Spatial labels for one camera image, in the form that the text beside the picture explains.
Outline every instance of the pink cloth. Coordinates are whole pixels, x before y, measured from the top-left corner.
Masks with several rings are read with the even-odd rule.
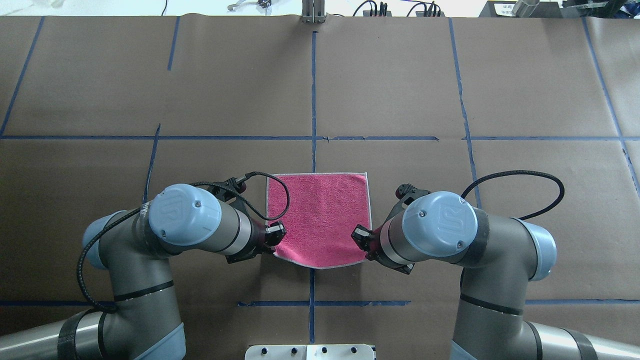
[[[310,268],[336,268],[361,263],[365,253],[351,239],[358,224],[371,228],[367,174],[276,175],[289,188],[291,206],[281,220],[287,235],[275,256]],[[285,207],[284,189],[267,183],[267,214]]]

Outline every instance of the light blue plastic cover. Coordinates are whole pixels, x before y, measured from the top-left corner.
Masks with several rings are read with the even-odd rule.
[[[181,360],[186,354],[184,323],[181,323],[135,360]]]
[[[435,192],[413,201],[405,210],[402,229],[418,251],[436,258],[465,250],[476,238],[476,212],[459,195]]]
[[[538,281],[546,278],[551,273],[551,268],[556,265],[557,249],[554,237],[542,226],[524,222],[519,218],[515,218],[527,228],[533,243],[536,244],[536,253],[538,254],[538,266],[536,273],[529,281]]]
[[[167,187],[151,202],[149,225],[162,240],[177,246],[201,243],[216,232],[220,202],[210,192],[188,184]]]
[[[477,360],[471,354],[465,351],[465,349],[461,348],[460,345],[456,344],[455,341],[451,340],[451,356],[449,360]]]
[[[98,233],[101,232],[105,226],[107,226],[107,223],[109,222],[109,220],[111,220],[111,218],[123,212],[125,212],[125,210],[116,211],[111,215],[107,215],[104,218],[99,218],[98,220],[92,222],[91,225],[89,225],[84,231],[84,235],[82,237],[82,247],[84,248],[86,244],[88,244],[89,241],[93,239],[94,236],[98,235]],[[100,240],[96,241],[95,244],[93,244],[93,246],[89,249],[89,252],[87,252],[86,257],[87,259],[89,259],[89,263],[93,265],[94,268],[107,270],[107,267],[104,266],[102,260],[100,260],[99,247]]]

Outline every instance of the blue tape line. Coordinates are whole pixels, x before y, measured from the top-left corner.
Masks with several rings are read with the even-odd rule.
[[[175,27],[173,28],[173,42],[171,43],[171,53],[169,53],[169,64],[166,66],[166,69],[171,71],[171,67],[173,66],[173,52],[175,51],[175,43],[178,40],[178,28],[180,27],[180,17],[177,16],[175,18]]]
[[[311,172],[316,172],[316,35],[317,31],[311,34]]]
[[[609,97],[609,90],[607,89],[607,85],[604,82],[602,71],[600,70],[600,63],[598,62],[598,58],[596,57],[596,52],[593,49],[593,43],[591,42],[591,34],[589,33],[589,26],[587,25],[587,19],[585,17],[582,18],[582,27],[584,28],[584,34],[587,36],[587,43],[589,44],[589,52],[591,53],[591,58],[593,59],[593,65],[595,65],[596,67],[596,72],[598,73],[598,79],[600,80],[600,84],[602,85],[602,91],[604,92],[604,97],[607,100],[607,106],[609,107],[609,112],[611,113],[613,124],[616,127],[616,132],[618,133],[620,145],[622,146],[622,151],[624,152],[625,158],[627,159],[627,166],[629,167],[629,171],[631,172],[631,179],[634,182],[636,193],[640,198],[640,184],[638,183],[636,170],[634,169],[634,164],[631,162],[631,158],[629,157],[629,151],[627,150],[627,145],[625,144],[624,138],[622,137],[622,130],[620,129],[620,123],[618,122],[618,117],[616,116],[616,112],[613,109],[613,104],[611,103],[611,98]]]
[[[623,299],[558,299],[558,300],[527,300],[526,305],[620,305],[639,304],[640,300]]]
[[[238,302],[239,307],[259,307],[259,306],[309,306],[309,301],[251,301]]]
[[[471,140],[619,141],[620,138],[617,136],[471,136]]]
[[[327,140],[436,140],[435,136],[336,136]]]
[[[2,140],[155,140],[155,136],[127,135],[6,135]],[[216,136],[216,135],[164,135],[158,140],[311,140],[311,136]]]
[[[31,41],[31,47],[29,48],[29,52],[27,53],[27,58],[24,60],[24,65],[22,66],[22,71],[20,71],[18,82],[15,84],[15,89],[13,90],[13,96],[11,96],[9,107],[7,107],[6,113],[4,114],[4,121],[2,123],[2,127],[0,127],[0,136],[4,134],[6,125],[9,122],[9,117],[11,116],[11,111],[13,110],[13,104],[15,103],[15,98],[18,97],[18,91],[20,90],[20,85],[22,84],[22,80],[24,79],[24,74],[27,72],[27,66],[29,66],[29,60],[31,60],[31,55],[33,55],[33,49],[35,49],[36,42],[38,41],[38,37],[40,36],[40,30],[42,30],[42,24],[44,24],[44,16],[40,17],[40,23],[38,24],[38,29],[36,30],[35,35],[33,35],[33,40]]]
[[[316,343],[316,270],[309,269],[309,343]]]
[[[146,203],[147,199],[148,199],[148,195],[149,195],[149,184],[151,183],[151,173],[154,170],[154,161],[156,160],[156,150],[158,148],[158,140],[159,140],[159,136],[160,136],[160,127],[161,125],[158,124],[158,127],[156,129],[156,137],[154,138],[154,146],[151,149],[151,160],[149,161],[149,170],[147,171],[147,181],[145,182],[145,192],[142,195],[142,203]]]
[[[113,301],[100,301],[99,304],[112,306],[115,303]],[[64,301],[64,300],[27,300],[27,301],[11,301],[0,300],[0,306],[91,306],[86,301]]]
[[[410,300],[373,300],[373,301],[316,301],[316,306],[406,306]]]
[[[449,18],[449,33],[451,34],[451,48],[453,50],[453,62],[456,66],[456,77],[458,78],[458,94],[460,95],[460,107],[462,108],[462,117],[465,119],[465,139],[467,140],[467,150],[469,152],[469,163],[471,164],[471,177],[474,181],[478,180],[476,175],[476,162],[474,161],[474,150],[471,144],[471,130],[469,129],[469,120],[467,117],[467,109],[462,96],[462,77],[460,76],[460,63],[458,61],[458,50],[456,48],[456,34],[453,31],[453,19]],[[480,189],[478,186],[474,188],[476,194],[476,205],[482,209],[482,201],[480,200]]]

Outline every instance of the robotic arm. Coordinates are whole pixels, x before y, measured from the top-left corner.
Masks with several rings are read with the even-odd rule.
[[[84,234],[85,246],[118,223],[87,252],[94,267],[109,270],[116,308],[96,303],[84,288],[103,311],[0,337],[0,359],[182,359],[184,331],[168,258],[200,249],[233,263],[272,252],[286,233],[281,222],[264,226],[248,216],[239,193],[252,175],[195,184],[208,184],[209,191],[171,185],[139,212],[96,220]]]
[[[396,195],[382,226],[359,225],[351,236],[367,259],[404,274],[427,259],[464,268],[451,360],[640,359],[640,347],[523,321],[527,283],[556,263],[547,230],[489,215],[451,192],[405,184]]]

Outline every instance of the white mounting plate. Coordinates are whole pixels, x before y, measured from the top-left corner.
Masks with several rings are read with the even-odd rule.
[[[244,360],[375,360],[375,347],[366,344],[254,345]]]

